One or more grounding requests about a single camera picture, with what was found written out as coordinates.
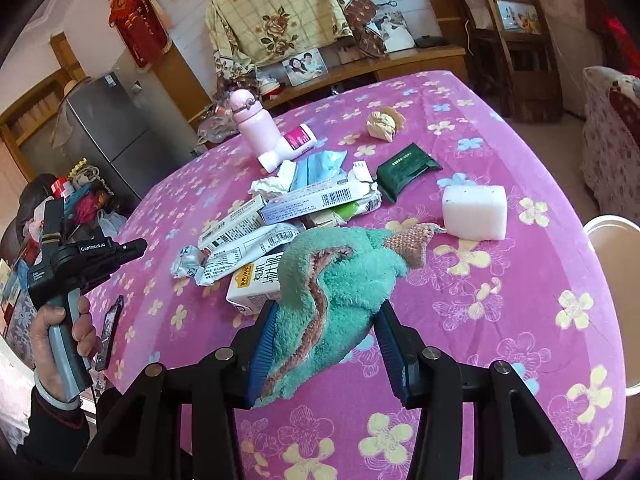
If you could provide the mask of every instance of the metal screw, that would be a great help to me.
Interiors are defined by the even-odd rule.
[[[494,363],[494,369],[499,374],[508,374],[511,372],[511,365],[507,361],[496,361]]]
[[[435,346],[427,346],[427,348],[422,350],[422,355],[425,356],[427,359],[431,359],[432,361],[435,361],[436,359],[440,358],[440,356],[442,355],[442,352],[440,352],[440,350],[438,350]]]
[[[216,359],[218,361],[229,361],[234,356],[234,349],[224,346],[216,350]]]
[[[162,373],[162,365],[160,363],[152,363],[145,368],[147,377],[158,377]]]

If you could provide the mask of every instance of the teal fluffy cloth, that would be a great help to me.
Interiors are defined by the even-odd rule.
[[[293,240],[278,266],[282,300],[276,316],[271,386],[265,386],[258,406],[277,397],[289,399],[300,384],[340,362],[367,335],[380,305],[391,296],[396,278],[408,272],[402,256],[383,246],[392,234],[386,229],[315,228]],[[333,254],[336,248],[342,248],[343,254]],[[318,316],[309,284],[318,254],[325,254],[326,263],[316,278],[326,298],[326,317],[321,332],[315,331],[321,335],[305,358],[281,380],[275,380],[277,371],[300,349],[305,330]]]

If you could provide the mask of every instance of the hand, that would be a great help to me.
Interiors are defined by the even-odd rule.
[[[91,358],[97,352],[100,340],[95,332],[94,322],[89,313],[91,304],[84,296],[78,300],[80,317],[71,329],[71,335],[78,342],[78,353],[82,357]],[[49,344],[49,327],[62,323],[66,312],[64,308],[49,305],[43,306],[31,324],[31,346],[33,360],[38,369],[38,377],[44,389],[53,398],[64,402],[65,390],[62,379],[53,360]]]

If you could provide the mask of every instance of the pink tablecloth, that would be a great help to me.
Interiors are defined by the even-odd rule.
[[[366,133],[367,114],[381,105],[406,117],[393,143]],[[584,478],[607,471],[618,455],[625,410],[622,345],[609,290],[564,194],[509,125],[451,72],[376,83],[277,121],[283,131],[304,121],[321,139],[319,149],[347,150],[347,169],[366,160],[373,174],[410,142],[441,163],[443,170],[415,180],[397,205],[385,203],[353,225],[398,231],[438,221],[442,190],[453,183],[506,188],[506,240],[437,235],[428,267],[399,280],[391,301],[401,322],[458,361],[512,363]],[[90,295],[98,327],[105,307],[119,294],[126,297],[108,370],[120,390],[149,361],[192,364],[253,322],[226,303],[229,277],[203,288],[172,280],[169,266],[181,247],[245,202],[251,181],[261,176],[242,139],[233,139],[156,186],[127,222],[120,241],[146,238],[145,257]],[[470,410],[465,415],[470,423]],[[247,478],[404,479],[418,416],[392,395],[376,339],[368,335],[291,400],[237,412]],[[472,473],[472,446],[466,426],[461,477]]]

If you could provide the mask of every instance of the dark green pouch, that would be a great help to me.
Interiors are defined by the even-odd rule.
[[[442,166],[415,143],[378,166],[376,181],[383,196],[396,203],[398,195],[417,176],[425,171],[441,170]]]

